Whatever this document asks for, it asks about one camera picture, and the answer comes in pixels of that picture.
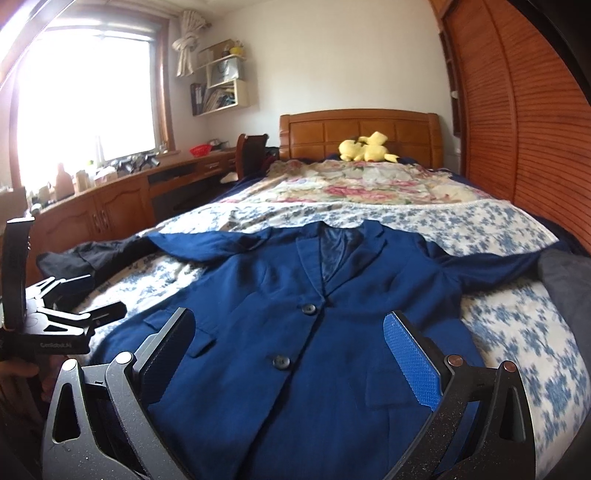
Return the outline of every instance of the wooden window frame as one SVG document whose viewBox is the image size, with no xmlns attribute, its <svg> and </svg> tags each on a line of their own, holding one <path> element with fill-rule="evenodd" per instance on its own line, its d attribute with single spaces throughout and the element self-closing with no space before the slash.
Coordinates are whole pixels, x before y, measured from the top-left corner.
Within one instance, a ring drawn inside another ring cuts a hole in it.
<svg viewBox="0 0 591 480">
<path fill-rule="evenodd" d="M 88 14 L 120 14 L 126 17 L 133 17 L 140 20 L 147 20 L 149 22 L 158 24 L 160 29 L 155 37 L 155 91 L 156 91 L 156 116 L 154 121 L 158 123 L 157 128 L 160 133 L 160 143 L 166 143 L 169 151 L 174 151 L 176 145 L 174 143 L 173 120 L 170 110 L 170 90 L 169 90 L 169 71 L 168 71 L 168 32 L 170 29 L 170 20 L 164 17 L 147 14 L 135 10 L 129 10 L 121 7 L 112 7 L 106 5 L 104 7 L 97 6 L 81 6 L 77 11 Z M 10 105 L 9 121 L 8 121 L 8 163 L 10 166 L 10 176 L 12 181 L 12 188 L 19 188 L 21 183 L 21 169 L 18 161 L 18 141 L 17 141 L 17 124 L 18 124 L 18 67 L 14 72 L 15 80 L 12 90 L 12 99 Z"/>
</svg>

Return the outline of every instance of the floral bedsheet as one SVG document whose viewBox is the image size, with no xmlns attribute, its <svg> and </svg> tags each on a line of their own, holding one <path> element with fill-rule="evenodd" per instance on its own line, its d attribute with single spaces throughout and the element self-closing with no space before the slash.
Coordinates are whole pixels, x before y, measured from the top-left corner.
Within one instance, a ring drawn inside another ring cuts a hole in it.
<svg viewBox="0 0 591 480">
<path fill-rule="evenodd" d="M 428 171 L 420 165 L 337 160 L 307 165 L 299 160 L 276 161 L 267 178 L 223 202 L 424 205 L 491 198 L 453 181 L 451 175 L 446 171 Z"/>
<path fill-rule="evenodd" d="M 168 220 L 158 229 L 163 233 L 212 229 L 256 232 L 269 226 L 301 226 L 319 220 L 335 227 L 353 227 L 364 219 L 418 232 L 453 255 L 511 255 L 556 242 L 541 224 L 501 200 L 409 206 L 215 203 Z M 131 316 L 190 284 L 201 271 L 198 264 L 164 254 L 150 255 L 99 287 L 80 309 L 123 300 Z M 462 321 L 472 332 L 487 366 L 496 368 L 505 359 L 519 366 L 534 425 L 537 474 L 543 477 L 561 458 L 591 407 L 589 374 L 573 334 L 542 283 L 528 278 L 498 291 L 466 296 Z M 118 323 L 97 329 L 92 348 Z"/>
</svg>

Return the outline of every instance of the black button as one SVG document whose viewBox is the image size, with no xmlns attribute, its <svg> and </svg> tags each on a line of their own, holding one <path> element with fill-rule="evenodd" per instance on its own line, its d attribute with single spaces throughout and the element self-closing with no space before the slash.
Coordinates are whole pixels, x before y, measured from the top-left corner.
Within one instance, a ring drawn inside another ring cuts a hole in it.
<svg viewBox="0 0 591 480">
<path fill-rule="evenodd" d="M 311 303 L 306 303 L 301 308 L 301 311 L 304 312 L 306 315 L 314 315 L 316 313 L 316 305 L 312 305 Z"/>
<path fill-rule="evenodd" d="M 287 370 L 290 367 L 291 361 L 288 357 L 283 355 L 277 355 L 273 359 L 273 366 L 277 370 Z"/>
</svg>

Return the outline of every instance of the yellow plush toy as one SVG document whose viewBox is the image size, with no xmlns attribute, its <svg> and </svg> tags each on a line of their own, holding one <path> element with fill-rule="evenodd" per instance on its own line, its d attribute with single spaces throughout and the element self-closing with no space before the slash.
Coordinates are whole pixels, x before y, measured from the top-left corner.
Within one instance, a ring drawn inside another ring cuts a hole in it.
<svg viewBox="0 0 591 480">
<path fill-rule="evenodd" d="M 339 147 L 340 159 L 345 161 L 390 161 L 397 163 L 398 157 L 390 155 L 384 144 L 386 135 L 375 132 L 371 137 L 359 137 L 359 141 L 345 140 Z"/>
<path fill-rule="evenodd" d="M 391 155 L 384 144 L 388 141 L 386 135 L 380 132 L 374 132 L 371 137 L 359 137 L 359 142 L 365 143 L 363 160 L 365 161 L 384 161 L 392 163 L 398 162 L 397 155 Z"/>
</svg>

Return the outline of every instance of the drawer handle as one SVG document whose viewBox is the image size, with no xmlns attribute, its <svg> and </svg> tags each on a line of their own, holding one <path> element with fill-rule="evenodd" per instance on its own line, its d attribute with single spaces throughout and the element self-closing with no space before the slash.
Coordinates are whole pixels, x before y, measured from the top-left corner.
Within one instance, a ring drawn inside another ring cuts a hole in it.
<svg viewBox="0 0 591 480">
<path fill-rule="evenodd" d="M 99 218 L 96 216 L 95 213 L 92 214 L 92 219 L 95 221 L 95 228 L 99 231 L 100 233 L 100 222 L 99 222 Z"/>
<path fill-rule="evenodd" d="M 101 210 L 100 216 L 103 219 L 103 225 L 105 226 L 105 230 L 110 230 L 111 226 L 109 225 L 109 219 L 107 218 L 107 213 L 104 210 Z"/>
</svg>

